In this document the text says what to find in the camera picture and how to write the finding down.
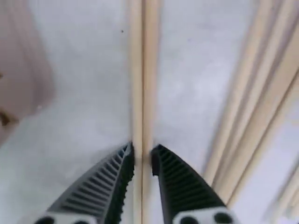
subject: wooden rod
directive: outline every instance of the wooden rod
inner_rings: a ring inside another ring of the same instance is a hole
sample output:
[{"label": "wooden rod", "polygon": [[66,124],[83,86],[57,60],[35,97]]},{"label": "wooden rod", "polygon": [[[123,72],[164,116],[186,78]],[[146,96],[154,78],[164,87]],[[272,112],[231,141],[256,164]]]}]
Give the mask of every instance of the wooden rod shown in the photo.
[{"label": "wooden rod", "polygon": [[250,88],[249,93],[246,95],[246,103],[242,108],[242,113],[238,122],[236,123],[234,133],[231,135],[229,146],[226,150],[223,165],[219,171],[215,188],[221,186],[221,180],[225,177],[225,171],[228,165],[232,162],[231,159],[237,150],[238,143],[243,136],[245,128],[249,119],[254,111],[257,102],[262,94],[263,88],[266,84],[268,76],[271,75],[271,68],[280,50],[281,43],[285,39],[285,30],[290,24],[292,11],[294,8],[295,0],[284,0],[279,10],[276,22],[269,37],[262,61],[258,67],[254,82]]},{"label": "wooden rod", "polygon": [[288,90],[299,65],[299,25],[284,52],[266,93],[260,99],[249,124],[240,140],[233,162],[229,165],[222,185],[215,189],[225,203],[228,202],[239,179],[273,118],[281,100]]},{"label": "wooden rod", "polygon": [[133,178],[133,222],[142,223],[142,0],[129,1],[130,73],[132,84],[132,128],[135,149]]},{"label": "wooden rod", "polygon": [[276,207],[273,211],[273,215],[271,217],[271,223],[278,223],[278,219],[283,215],[285,210],[288,207],[289,202],[292,199],[292,196],[296,192],[299,187],[299,166],[296,167],[296,170],[291,177],[289,183],[287,184],[283,194],[277,201]]},{"label": "wooden rod", "polygon": [[246,49],[240,61],[228,104],[221,120],[221,126],[213,142],[213,152],[204,173],[204,179],[212,185],[223,151],[237,116],[247,83],[255,65],[255,59],[267,30],[268,18],[273,7],[273,0],[260,1],[258,12],[249,31]]},{"label": "wooden rod", "polygon": [[299,96],[299,75],[297,74],[292,84],[290,85],[283,101],[281,102],[279,108],[277,109],[271,123],[269,124],[264,136],[261,139],[258,147],[254,151],[254,154],[247,165],[245,171],[243,172],[231,198],[228,202],[228,207],[232,207],[236,200],[238,199],[240,192],[244,189],[248,179],[252,176],[254,170],[262,160],[264,154],[269,148],[269,144],[275,137],[277,130],[283,124],[286,115],[288,114],[290,108],[293,106],[293,103]]},{"label": "wooden rod", "polygon": [[144,7],[142,224],[149,220],[147,199],[149,198],[151,179],[150,151],[154,146],[160,0],[145,0]]}]

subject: pink object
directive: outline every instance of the pink object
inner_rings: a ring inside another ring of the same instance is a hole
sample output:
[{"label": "pink object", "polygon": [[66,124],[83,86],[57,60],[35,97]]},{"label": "pink object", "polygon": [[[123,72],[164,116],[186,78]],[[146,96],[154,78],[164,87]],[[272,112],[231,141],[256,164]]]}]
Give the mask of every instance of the pink object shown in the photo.
[{"label": "pink object", "polygon": [[51,69],[27,1],[0,1],[0,144],[52,95]]}]

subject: ribbed rubber grip pad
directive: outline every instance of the ribbed rubber grip pad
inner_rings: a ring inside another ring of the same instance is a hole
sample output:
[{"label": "ribbed rubber grip pad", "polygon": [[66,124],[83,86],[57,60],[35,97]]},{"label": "ribbed rubber grip pad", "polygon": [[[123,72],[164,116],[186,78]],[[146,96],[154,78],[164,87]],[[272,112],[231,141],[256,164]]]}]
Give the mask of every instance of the ribbed rubber grip pad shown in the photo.
[{"label": "ribbed rubber grip pad", "polygon": [[225,207],[203,178],[169,149],[158,145],[151,160],[153,175],[159,178],[165,224],[181,211]]},{"label": "ribbed rubber grip pad", "polygon": [[134,149],[128,144],[88,170],[48,211],[86,214],[96,217],[98,224],[118,224],[133,174]]}]

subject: screw hole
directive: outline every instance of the screw hole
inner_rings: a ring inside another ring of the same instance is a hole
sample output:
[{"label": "screw hole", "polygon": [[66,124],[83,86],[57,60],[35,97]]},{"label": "screw hole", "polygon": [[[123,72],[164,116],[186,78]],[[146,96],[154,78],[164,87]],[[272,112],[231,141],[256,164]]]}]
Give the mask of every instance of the screw hole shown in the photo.
[{"label": "screw hole", "polygon": [[34,224],[54,224],[54,223],[55,223],[54,218],[52,218],[50,216],[46,216],[46,217],[40,218]]},{"label": "screw hole", "polygon": [[75,222],[74,224],[89,224],[89,223],[86,222],[86,221],[77,221],[77,222]]},{"label": "screw hole", "polygon": [[199,222],[195,218],[187,216],[181,219],[180,224],[199,224]]},{"label": "screw hole", "polygon": [[223,212],[218,212],[214,216],[214,219],[215,219],[216,223],[223,223],[223,224],[233,223],[233,219],[231,218],[231,216],[226,213],[223,213]]}]

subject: gray surface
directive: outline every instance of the gray surface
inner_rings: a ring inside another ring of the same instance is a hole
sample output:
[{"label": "gray surface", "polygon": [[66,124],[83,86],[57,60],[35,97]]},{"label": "gray surface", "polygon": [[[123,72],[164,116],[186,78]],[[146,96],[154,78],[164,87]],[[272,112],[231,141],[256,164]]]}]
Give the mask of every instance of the gray surface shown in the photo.
[{"label": "gray surface", "polygon": [[[56,97],[1,147],[2,224],[46,209],[130,139],[125,2],[31,0],[30,6],[54,70]],[[127,211],[127,223],[131,217]]]},{"label": "gray surface", "polygon": [[[243,224],[268,223],[277,197],[299,161],[299,100],[276,133],[262,162],[254,171],[233,209]],[[297,224],[283,218],[281,224]]]},{"label": "gray surface", "polygon": [[[203,172],[241,49],[253,0],[164,0],[156,140]],[[163,223],[158,180],[151,181],[151,223]]]}]

